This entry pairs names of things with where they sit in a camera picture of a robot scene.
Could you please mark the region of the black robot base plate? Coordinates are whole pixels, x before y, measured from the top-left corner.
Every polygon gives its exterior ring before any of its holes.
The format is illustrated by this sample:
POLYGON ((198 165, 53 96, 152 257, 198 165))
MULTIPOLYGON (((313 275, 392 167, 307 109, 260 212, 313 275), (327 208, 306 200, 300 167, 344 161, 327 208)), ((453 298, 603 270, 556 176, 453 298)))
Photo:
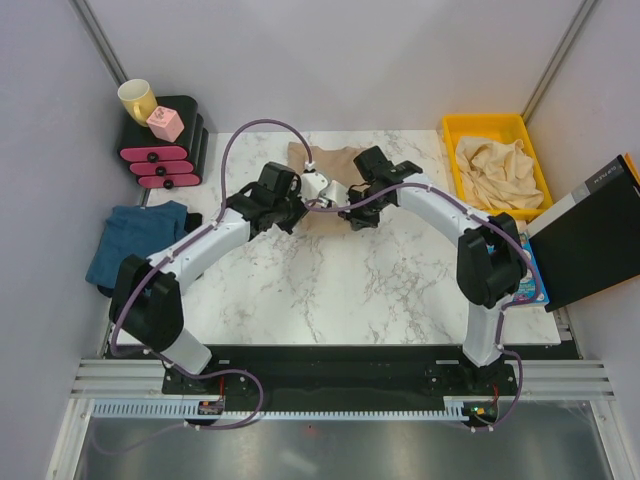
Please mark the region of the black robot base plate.
POLYGON ((207 373, 170 369, 165 394, 220 394, 229 409, 285 413, 441 410, 447 396, 506 398, 516 369, 476 367, 456 346, 211 346, 207 373))

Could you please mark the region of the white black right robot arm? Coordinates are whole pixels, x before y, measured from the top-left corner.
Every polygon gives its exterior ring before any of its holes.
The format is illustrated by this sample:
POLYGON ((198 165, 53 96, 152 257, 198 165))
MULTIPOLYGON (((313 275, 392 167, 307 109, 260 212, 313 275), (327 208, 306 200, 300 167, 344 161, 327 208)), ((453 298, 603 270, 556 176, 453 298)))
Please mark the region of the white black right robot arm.
POLYGON ((348 211, 339 216, 354 231, 376 228, 388 206, 409 211, 457 247, 456 282, 469 301, 463 353, 458 368, 467 392, 483 392, 494 381, 491 363, 500 356, 502 308, 513 299, 527 271, 515 220, 488 215, 437 188, 410 161, 394 165, 379 147, 361 152, 354 164, 364 183, 347 191, 348 211))

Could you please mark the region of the tan beige t shirt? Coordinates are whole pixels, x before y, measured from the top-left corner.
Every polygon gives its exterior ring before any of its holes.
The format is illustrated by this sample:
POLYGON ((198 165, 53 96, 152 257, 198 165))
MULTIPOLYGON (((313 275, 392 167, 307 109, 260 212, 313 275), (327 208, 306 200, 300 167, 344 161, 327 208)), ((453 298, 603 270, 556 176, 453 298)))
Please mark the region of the tan beige t shirt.
MULTIPOLYGON (((344 147, 338 150, 324 150, 317 146, 311 147, 312 157, 316 169, 336 180, 345 187, 362 184, 364 182, 354 159, 364 151, 364 148, 344 147)), ((288 166, 301 174, 307 153, 301 143, 290 142, 287 148, 288 166)), ((298 224, 297 231, 309 236, 337 236, 351 232, 350 224, 336 213, 308 213, 298 224)))

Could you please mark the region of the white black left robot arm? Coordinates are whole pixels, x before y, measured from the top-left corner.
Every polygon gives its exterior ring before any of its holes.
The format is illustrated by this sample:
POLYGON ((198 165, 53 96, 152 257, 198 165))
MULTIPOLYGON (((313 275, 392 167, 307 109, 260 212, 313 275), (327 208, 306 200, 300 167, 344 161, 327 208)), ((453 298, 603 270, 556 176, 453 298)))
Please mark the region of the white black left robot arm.
POLYGON ((304 202, 326 185, 315 180, 321 180, 315 170, 298 174, 269 162, 258 180, 225 199, 217 218, 146 258, 123 260, 109 311, 112 352, 125 331, 185 370, 185 382, 196 392, 215 389, 220 371, 210 362, 210 350, 186 328, 182 295, 223 256, 272 226, 291 233, 306 214, 304 202))

